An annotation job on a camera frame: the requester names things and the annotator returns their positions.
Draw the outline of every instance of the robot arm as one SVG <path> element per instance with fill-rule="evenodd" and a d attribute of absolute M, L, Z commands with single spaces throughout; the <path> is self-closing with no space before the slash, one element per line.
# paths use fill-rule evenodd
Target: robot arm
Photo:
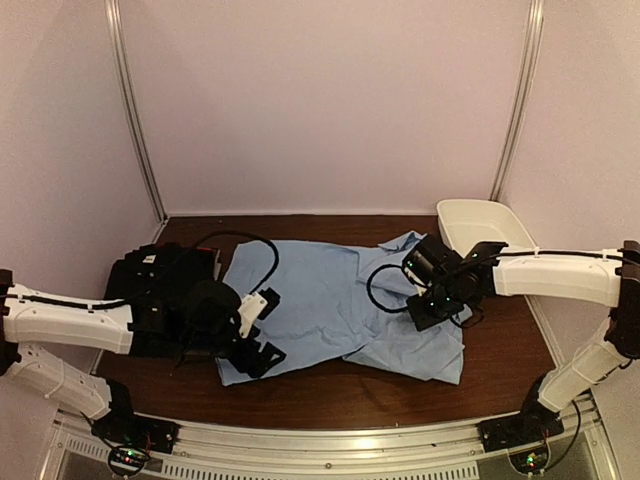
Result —
<path fill-rule="evenodd" d="M 559 412 L 611 372 L 640 358 L 640 244 L 619 250 L 520 251 L 505 243 L 482 242 L 462 258 L 434 237 L 425 237 L 403 260 L 403 271 L 424 288 L 408 301 L 423 330 L 446 321 L 485 297 L 546 295 L 611 307 L 592 338 L 573 359 L 538 379 L 520 413 L 482 422 L 485 451 L 562 433 Z"/>
<path fill-rule="evenodd" d="M 178 358 L 187 350 L 227 358 L 241 372 L 264 375 L 285 354 L 255 340 L 257 319 L 279 303 L 271 289 L 243 299 L 222 282 L 196 283 L 169 304 L 141 298 L 96 301 L 37 292 L 0 270 L 0 375 L 27 385 L 93 421 L 94 433 L 131 444 L 147 436 L 170 452 L 177 425 L 135 415 L 126 386 L 85 374 L 35 342 L 89 346 L 117 354 Z"/>

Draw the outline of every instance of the white tray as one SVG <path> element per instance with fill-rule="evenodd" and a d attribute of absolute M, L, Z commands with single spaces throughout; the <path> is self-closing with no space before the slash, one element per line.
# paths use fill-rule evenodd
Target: white tray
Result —
<path fill-rule="evenodd" d="M 463 257 L 482 241 L 507 242 L 510 247 L 536 246 L 513 211 L 486 200 L 443 200 L 438 223 L 444 243 Z"/>

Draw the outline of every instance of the wire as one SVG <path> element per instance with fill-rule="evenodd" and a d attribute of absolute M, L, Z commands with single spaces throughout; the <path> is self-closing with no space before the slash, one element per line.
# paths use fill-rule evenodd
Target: wire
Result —
<path fill-rule="evenodd" d="M 576 425 L 576 432 L 573 434 L 573 438 L 571 439 L 569 446 L 564 451 L 564 453 L 560 455 L 560 457 L 558 457 L 558 460 L 556 460 L 553 465 L 550 465 L 544 468 L 545 473 L 548 472 L 549 470 L 556 468 L 560 464 L 560 462 L 562 462 L 566 458 L 566 456 L 569 454 L 569 452 L 575 445 L 576 441 L 578 440 L 578 436 L 580 435 L 580 428 L 582 427 L 582 414 L 580 413 L 580 407 L 578 407 L 578 404 L 576 403 L 576 401 L 571 400 L 571 403 L 573 404 L 573 408 L 575 408 L 576 415 L 578 416 L 578 425 Z"/>
<path fill-rule="evenodd" d="M 409 310 L 409 307 L 400 307 L 400 308 L 385 307 L 380 302 L 378 302 L 378 300 L 376 300 L 375 297 L 373 296 L 373 291 L 371 289 L 371 286 L 373 284 L 374 277 L 378 273 L 382 272 L 383 270 L 388 270 L 388 269 L 391 269 L 391 268 L 399 268 L 400 270 L 402 270 L 402 267 L 400 265 L 393 265 L 391 263 L 387 263 L 385 265 L 379 266 L 373 272 L 371 272 L 371 275 L 369 275 L 369 278 L 367 279 L 367 295 L 369 296 L 369 300 L 371 300 L 371 303 L 373 303 L 376 307 L 378 307 L 383 312 L 386 312 L 386 313 L 402 313 L 402 312 L 406 312 L 407 310 Z"/>
<path fill-rule="evenodd" d="M 451 323 L 453 323 L 456 327 L 462 329 L 462 330 L 469 330 L 470 328 L 476 327 L 478 325 L 480 325 L 485 318 L 484 315 L 484 309 L 482 307 L 471 307 L 471 310 L 473 311 L 474 314 L 479 313 L 480 314 L 480 319 L 476 320 L 473 323 L 469 323 L 469 321 L 467 320 L 465 323 L 460 323 L 457 320 L 454 319 L 454 317 L 449 317 L 449 321 Z"/>
<path fill-rule="evenodd" d="M 109 448 L 109 453 L 107 454 L 107 466 L 109 467 L 109 470 L 111 470 L 111 472 L 119 477 L 133 477 L 134 475 L 137 475 L 138 473 L 140 473 L 142 471 L 142 469 L 146 466 L 147 462 L 149 462 L 149 460 L 151 460 L 151 437 L 149 436 L 149 434 L 146 434 L 147 437 L 147 443 L 146 443 L 146 447 L 145 450 L 141 450 L 138 447 L 135 447 L 133 445 L 113 445 L 111 442 L 109 442 L 106 438 L 104 438 L 102 435 L 98 434 L 98 432 L 96 431 L 96 429 L 94 428 L 94 422 L 91 421 L 91 419 L 89 417 L 87 417 L 84 413 L 80 412 L 80 414 L 82 415 L 82 417 L 85 419 L 85 421 L 89 424 L 89 427 L 91 428 L 91 434 L 98 437 L 100 439 L 100 441 L 102 443 L 104 443 L 108 448 Z M 126 465 L 127 463 L 129 463 L 131 460 L 131 452 L 135 452 L 137 455 L 134 457 L 134 459 L 139 462 L 139 465 L 134 467 L 133 465 L 131 466 L 132 470 L 126 469 L 124 467 L 119 467 L 118 465 L 115 465 L 114 462 L 117 460 L 118 462 L 121 462 L 123 465 Z"/>
<path fill-rule="evenodd" d="M 160 275 L 158 275 L 157 277 L 154 278 L 154 280 L 151 283 L 151 285 L 145 287 L 144 289 L 140 290 L 139 292 L 136 292 L 133 295 L 130 295 L 129 297 L 126 297 L 126 298 L 124 298 L 122 300 L 117 300 L 115 302 L 108 302 L 108 303 L 96 303 L 95 305 L 90 305 L 90 304 L 86 304 L 86 303 L 79 303 L 79 302 L 72 302 L 72 301 L 66 301 L 66 300 L 58 300 L 58 299 L 55 299 L 55 298 L 41 297 L 41 296 L 37 296 L 37 295 L 25 295 L 25 296 L 21 297 L 21 300 L 28 300 L 28 301 L 31 301 L 31 302 L 44 303 L 44 304 L 48 304 L 48 305 L 57 305 L 57 306 L 61 306 L 61 307 L 78 308 L 78 309 L 82 309 L 82 310 L 91 310 L 91 311 L 93 311 L 93 310 L 108 310 L 108 309 L 112 309 L 112 308 L 123 307 L 125 305 L 129 305 L 131 303 L 131 301 L 135 300 L 136 298 L 139 298 L 139 297 L 141 297 L 143 295 L 146 295 L 148 292 L 150 292 L 156 285 L 158 285 L 158 283 L 164 277 L 167 276 L 167 274 L 169 274 L 173 270 L 173 268 L 175 268 L 176 265 L 178 265 L 182 260 L 184 260 L 184 258 L 189 253 L 191 253 L 193 250 L 198 248 L 204 242 L 206 242 L 207 240 L 210 240 L 211 238 L 214 238 L 214 237 L 227 236 L 227 235 L 245 237 L 245 238 L 248 238 L 248 239 L 251 239 L 251 240 L 256 240 L 256 241 L 262 242 L 265 245 L 267 245 L 273 251 L 273 264 L 271 265 L 271 268 L 265 274 L 265 276 L 262 277 L 262 279 L 260 279 L 260 281 L 256 284 L 256 286 L 253 287 L 251 289 L 251 291 L 249 292 L 249 293 L 255 293 L 262 285 L 264 285 L 264 283 L 267 280 L 269 280 L 269 278 L 271 278 L 273 273 L 278 268 L 278 265 L 280 264 L 280 254 L 278 252 L 278 248 L 276 247 L 276 245 L 271 240 L 268 240 L 268 239 L 266 239 L 264 237 L 261 237 L 260 235 L 254 234 L 254 233 L 242 232 L 242 231 L 239 231 L 239 230 L 217 230 L 215 232 L 208 233 L 204 237 L 200 238 L 193 245 L 191 245 L 188 249 L 186 249 L 184 252 L 182 252 L 180 255 L 178 255 L 171 263 L 169 263 L 169 265 L 167 265 L 164 268 L 164 270 L 160 273 Z M 20 298 L 20 297 L 18 295 L 15 295 L 15 294 L 10 294 L 10 295 L 3 295 L 0 298 Z"/>
<path fill-rule="evenodd" d="M 620 370 L 626 370 L 627 368 L 629 368 L 633 364 L 633 360 L 634 359 L 631 359 L 627 363 L 625 363 L 624 365 L 620 365 L 620 367 L 619 367 Z"/>

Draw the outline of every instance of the brown wooden surface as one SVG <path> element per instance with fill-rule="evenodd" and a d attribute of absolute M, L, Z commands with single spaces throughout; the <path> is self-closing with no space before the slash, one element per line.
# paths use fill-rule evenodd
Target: brown wooden surface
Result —
<path fill-rule="evenodd" d="M 435 233 L 437 219 L 177 218 L 169 222 L 160 241 L 188 245 L 221 228 L 246 230 L 272 239 L 374 246 L 412 229 Z M 207 245 L 222 248 L 223 261 L 228 264 L 237 241 L 220 238 Z M 464 332 L 464 371 L 459 386 L 422 382 L 341 360 L 231 387 L 221 385 L 213 362 L 176 369 L 175 361 L 105 354 L 99 374 L 128 385 L 141 413 L 247 427 L 406 426 L 517 410 L 533 380 L 553 368 L 553 362 L 523 298 L 489 299 L 484 307 L 485 321 Z"/>

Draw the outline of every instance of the white wall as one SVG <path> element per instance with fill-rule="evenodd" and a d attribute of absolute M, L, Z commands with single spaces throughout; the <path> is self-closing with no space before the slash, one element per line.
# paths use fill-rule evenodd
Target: white wall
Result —
<path fill-rule="evenodd" d="M 640 239 L 640 4 L 550 0 L 538 70 L 505 201 L 541 246 Z M 603 308 L 543 299 L 565 355 Z M 623 470 L 638 478 L 640 365 L 595 389 Z"/>
<path fill-rule="evenodd" d="M 19 283 L 99 297 L 156 228 L 113 65 L 103 1 L 0 2 L 0 267 Z M 0 477 L 34 478 L 54 412 L 0 379 Z"/>
<path fill-rule="evenodd" d="M 123 0 L 169 213 L 487 198 L 528 0 Z"/>

